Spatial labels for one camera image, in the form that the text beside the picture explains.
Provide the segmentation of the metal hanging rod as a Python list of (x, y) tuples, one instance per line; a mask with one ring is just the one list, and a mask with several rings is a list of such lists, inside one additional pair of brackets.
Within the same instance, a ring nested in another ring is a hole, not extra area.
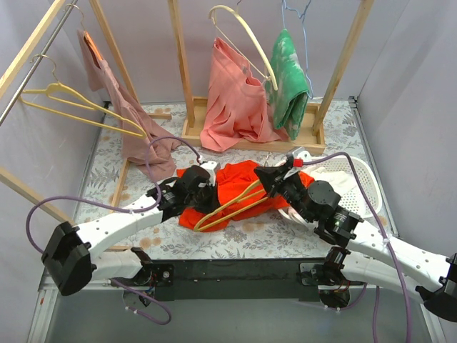
[(59, 33), (64, 30), (64, 25), (75, 9), (76, 1), (53, 1), (41, 18), (30, 37), (19, 50), (14, 60), (10, 63), (1, 77), (1, 96), (9, 92), (9, 88), (23, 70), (23, 79), (18, 83), (15, 91), (11, 92), (11, 98), (1, 112), (1, 122), (4, 122), (10, 111), (14, 108), (19, 96), (29, 83), (35, 71), (39, 67), (44, 56), (52, 48)]

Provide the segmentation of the wooden rack with tray base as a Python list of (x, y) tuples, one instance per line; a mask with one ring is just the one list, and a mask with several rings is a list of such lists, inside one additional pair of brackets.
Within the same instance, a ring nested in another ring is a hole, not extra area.
[(212, 7), (208, 18), (216, 25), (218, 11), (233, 15), (259, 53), (264, 70), (256, 78), (253, 75), (256, 66), (221, 33), (211, 48), (208, 95), (194, 97), (179, 5), (177, 1), (169, 1), (168, 5), (187, 110), (183, 139), (216, 152), (228, 149), (287, 152), (299, 146), (313, 155), (324, 152), (323, 120), (358, 43), (372, 1), (360, 3), (319, 104), (311, 101), (313, 92), (307, 68), (300, 65), (289, 31), (281, 30), (272, 55), (267, 56), (246, 21), (225, 5)]

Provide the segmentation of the yellow hanger under pink garment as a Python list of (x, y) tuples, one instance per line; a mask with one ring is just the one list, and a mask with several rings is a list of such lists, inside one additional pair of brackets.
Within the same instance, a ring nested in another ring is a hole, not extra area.
[[(21, 92), (21, 94), (19, 95), (19, 101), (22, 104), (36, 108), (36, 109), (40, 109), (43, 111), (47, 111), (52, 114), (64, 116), (68, 119), (80, 121), (85, 124), (97, 126), (102, 129), (111, 129), (113, 131), (117, 131), (122, 134), (129, 135), (129, 136), (134, 136), (136, 138), (142, 138), (142, 139), (146, 138), (146, 132), (140, 125), (136, 124), (135, 122), (133, 122), (130, 119), (122, 117), (121, 115), (119, 115), (109, 109), (105, 109), (104, 107), (93, 103), (92, 101), (88, 100), (85, 96), (83, 96), (82, 94), (77, 92), (77, 90), (61, 83), (55, 75), (56, 62), (53, 59), (51, 59), (50, 57), (48, 57), (45, 54), (36, 54), (33, 56), (31, 61), (35, 62), (39, 59), (39, 57), (49, 59), (50, 61), (52, 61), (52, 64), (54, 65), (54, 67), (53, 67), (51, 73), (55, 79), (55, 82), (50, 83), (45, 89), (25, 89), (25, 90), (23, 90)], [(85, 119), (81, 116), (76, 116), (71, 113), (59, 111), (57, 109), (43, 106), (41, 104), (37, 104), (32, 101), (27, 101), (22, 97), (23, 95), (43, 95), (50, 100), (57, 101), (62, 104), (65, 104), (65, 105), (73, 106), (73, 107), (84, 109), (87, 111), (100, 111), (100, 112), (103, 112), (104, 114), (108, 114), (109, 116), (111, 116), (115, 119), (118, 119), (121, 123), (127, 123), (129, 125), (129, 128), (131, 128), (131, 130), (123, 129), (122, 127), (108, 126), (101, 122), (92, 121), (89, 119)]]

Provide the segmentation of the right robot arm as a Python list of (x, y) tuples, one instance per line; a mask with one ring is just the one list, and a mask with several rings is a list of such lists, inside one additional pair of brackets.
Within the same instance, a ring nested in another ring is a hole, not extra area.
[(393, 267), (402, 287), (410, 284), (428, 311), (449, 322), (456, 321), (456, 256), (427, 252), (381, 230), (343, 208), (341, 197), (327, 181), (303, 185), (300, 176), (285, 164), (254, 169), (269, 196), (280, 195), (325, 242), (374, 258)]

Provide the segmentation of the green white hanging cloth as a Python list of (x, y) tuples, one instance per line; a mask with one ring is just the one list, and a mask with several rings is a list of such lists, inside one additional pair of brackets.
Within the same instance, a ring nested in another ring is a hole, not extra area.
[(273, 114), (273, 126), (285, 129), (289, 138), (295, 140), (305, 116), (309, 87), (287, 29), (281, 30), (273, 45), (270, 65), (277, 87), (268, 82), (265, 88)]

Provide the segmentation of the black base bar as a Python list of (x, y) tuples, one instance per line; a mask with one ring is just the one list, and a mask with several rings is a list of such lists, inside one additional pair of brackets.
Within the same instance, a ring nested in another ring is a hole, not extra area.
[(341, 271), (324, 258), (153, 260), (130, 287), (154, 288), (162, 302), (195, 299), (317, 301), (318, 286), (343, 286)]

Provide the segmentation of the cream wooden hanger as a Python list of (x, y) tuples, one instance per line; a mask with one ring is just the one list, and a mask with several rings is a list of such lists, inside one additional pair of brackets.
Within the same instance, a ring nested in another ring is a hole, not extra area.
[[(218, 15), (223, 17), (223, 26), (229, 20), (233, 20), (233, 27), (226, 34), (218, 24)], [(239, 14), (238, 8), (218, 4), (209, 9), (208, 19), (216, 28), (218, 35), (232, 46), (243, 58), (247, 60), (251, 68), (255, 70), (264, 81), (268, 81), (274, 91), (278, 90), (278, 82), (271, 63), (263, 50), (251, 27)]]

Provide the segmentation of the yellow plastic hanger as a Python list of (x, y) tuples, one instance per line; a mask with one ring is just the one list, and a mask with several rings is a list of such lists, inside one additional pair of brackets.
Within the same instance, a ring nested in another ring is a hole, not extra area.
[(258, 166), (257, 162), (247, 160), (227, 164), (217, 173), (219, 205), (194, 225), (195, 232), (214, 231), (223, 228), (231, 219), (264, 212), (263, 208), (270, 201), (254, 172)]

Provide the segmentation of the salmon pink pleated garment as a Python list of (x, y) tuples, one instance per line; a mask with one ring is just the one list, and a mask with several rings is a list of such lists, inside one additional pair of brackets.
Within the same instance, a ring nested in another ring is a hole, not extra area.
[(287, 141), (285, 129), (273, 127), (272, 110), (262, 83), (247, 60), (223, 39), (212, 46), (209, 94), (201, 144), (223, 152), (242, 140)]

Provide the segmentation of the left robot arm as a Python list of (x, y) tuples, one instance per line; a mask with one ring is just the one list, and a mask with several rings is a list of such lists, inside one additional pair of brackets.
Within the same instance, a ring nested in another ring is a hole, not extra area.
[(185, 209), (210, 209), (215, 203), (219, 163), (207, 161), (170, 178), (120, 212), (80, 225), (64, 222), (55, 228), (41, 256), (59, 292), (69, 296), (97, 279), (124, 279), (146, 286), (159, 278), (147, 253), (138, 247), (114, 252), (115, 243), (179, 217)]

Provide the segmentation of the white plastic laundry basket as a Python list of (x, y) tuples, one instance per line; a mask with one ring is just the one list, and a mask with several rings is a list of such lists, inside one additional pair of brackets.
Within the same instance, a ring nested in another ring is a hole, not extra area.
[(323, 166), (330, 172), (344, 171), (352, 174), (363, 198), (364, 210), (362, 216), (359, 216), (363, 219), (369, 219), (373, 213), (379, 213), (382, 208), (381, 191), (369, 165), (355, 156), (351, 158), (351, 161), (354, 168), (351, 168), (345, 156), (336, 156), (311, 166)]

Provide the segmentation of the wooden side clothes rack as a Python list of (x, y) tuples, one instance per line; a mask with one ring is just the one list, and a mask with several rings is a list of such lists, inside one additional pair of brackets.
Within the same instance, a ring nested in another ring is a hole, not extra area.
[[(89, 125), (79, 123), (77, 121), (69, 119), (65, 116), (58, 116), (52, 112), (40, 110), (38, 108), (24, 105), (17, 99), (14, 100), (14, 87), (18, 87), (21, 91), (21, 85), (15, 82), (14, 79), (18, 76), (22, 67), (26, 64), (26, 61), (31, 57), (32, 52), (38, 52), (36, 46), (43, 39), (48, 31), (48, 28), (53, 23), (56, 17), (59, 17), (60, 12), (63, 11), (63, 15), (60, 20), (65, 19), (68, 21), (73, 11), (79, 11), (73, 6), (68, 6), (71, 2), (75, 1), (54, 1), (50, 4), (48, 11), (44, 14), (44, 17), (38, 23), (36, 29), (32, 32), (23, 48), (13, 60), (10, 67), (6, 70), (6, 74), (1, 79), (1, 106), (3, 106), (2, 98), (12, 96), (11, 106), (6, 105), (6, 118), (9, 116), (9, 120), (6, 124), (1, 121), (1, 178), (5, 172), (9, 172), (12, 177), (16, 177), (15, 181), (20, 181), (18, 178), (23, 178), (23, 186), (43, 186), (42, 192), (50, 192), (63, 190), (70, 190), (72, 187), (76, 187), (76, 178), (81, 175), (77, 175), (82, 172), (82, 158), (83, 158), (83, 145), (89, 148), (89, 143), (94, 139), (95, 126), (89, 128)], [(81, 13), (87, 16), (87, 12), (84, 11), (85, 2), (87, 1), (76, 1), (75, 5), (83, 5)], [(91, 6), (95, 3), (94, 12), (97, 19), (99, 16), (99, 10), (101, 5), (99, 1), (88, 1)], [(19, 24), (25, 24), (26, 14), (33, 12), (37, 14), (40, 9), (39, 5), (48, 4), (48, 1), (1, 1), (1, 5), (12, 5), (13, 9), (22, 9), (19, 19), (13, 21), (12, 26), (18, 26)], [(82, 86), (83, 71), (81, 66), (76, 60), (71, 58), (76, 55), (73, 52), (67, 50), (58, 49), (54, 52), (60, 52), (61, 56), (55, 56), (54, 61), (60, 64), (61, 71), (66, 70), (66, 76), (63, 78), (64, 83), (68, 84), (76, 89), (85, 96), (88, 96), (91, 101), (100, 102), (97, 96), (91, 95), (88, 86)], [(85, 119), (100, 119), (100, 111), (91, 111), (85, 108), (68, 105), (66, 103), (57, 102), (53, 99), (47, 99), (44, 95), (38, 96), (41, 101), (38, 102), (40, 105), (50, 105), (50, 108), (55, 110), (63, 111), (69, 110), (70, 114), (74, 116), (80, 116)], [(154, 148), (163, 148), (158, 156), (163, 157), (157, 159), (150, 159), (151, 169), (155, 177), (165, 177), (165, 171), (169, 172), (167, 176), (171, 176), (175, 169), (176, 164), (171, 155), (171, 151), (176, 148), (176, 144), (167, 143), (156, 143), (153, 145)], [(15, 227), (23, 227), (25, 222), (26, 214), (19, 214), (19, 210), (15, 210), (12, 200), (7, 198), (6, 195), (1, 195), (1, 233), (12, 234)]]

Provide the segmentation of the dusty pink hanging garment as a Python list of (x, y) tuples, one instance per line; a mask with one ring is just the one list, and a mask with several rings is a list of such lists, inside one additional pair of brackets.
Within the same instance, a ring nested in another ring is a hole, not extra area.
[(111, 99), (114, 112), (132, 120), (146, 132), (146, 138), (143, 139), (122, 135), (122, 157), (135, 164), (144, 174), (151, 171), (153, 181), (171, 177), (176, 170), (171, 152), (181, 142), (173, 139), (170, 132), (143, 110), (137, 100), (114, 76), (108, 62), (97, 56), (96, 50), (87, 41), (85, 33), (79, 30), (77, 36), (90, 89), (105, 90)]

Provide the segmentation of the orange t-shirt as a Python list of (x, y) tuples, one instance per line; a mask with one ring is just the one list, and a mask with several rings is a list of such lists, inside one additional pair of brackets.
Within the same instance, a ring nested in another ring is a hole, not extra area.
[[(257, 166), (258, 163), (246, 160), (235, 164), (226, 164), (224, 168), (217, 172), (218, 207), (240, 195), (246, 187), (258, 180), (258, 177), (254, 173), (254, 169)], [(288, 206), (286, 200), (280, 195), (260, 202), (259, 200), (266, 196), (261, 185), (252, 189), (248, 195), (250, 196), (248, 199), (231, 204), (207, 219), (202, 225), (209, 225), (210, 227), (205, 231), (220, 231), (225, 229), (231, 221), (241, 221), (243, 219), (257, 217), (270, 209), (283, 209)]]

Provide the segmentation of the white cloth in basket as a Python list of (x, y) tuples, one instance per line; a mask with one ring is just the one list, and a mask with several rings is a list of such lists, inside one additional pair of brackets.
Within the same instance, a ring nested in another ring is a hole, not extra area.
[(333, 190), (341, 196), (339, 204), (343, 208), (362, 216), (363, 198), (352, 174), (344, 171), (329, 171), (323, 166), (308, 166), (298, 174), (303, 183), (312, 179), (328, 182)]

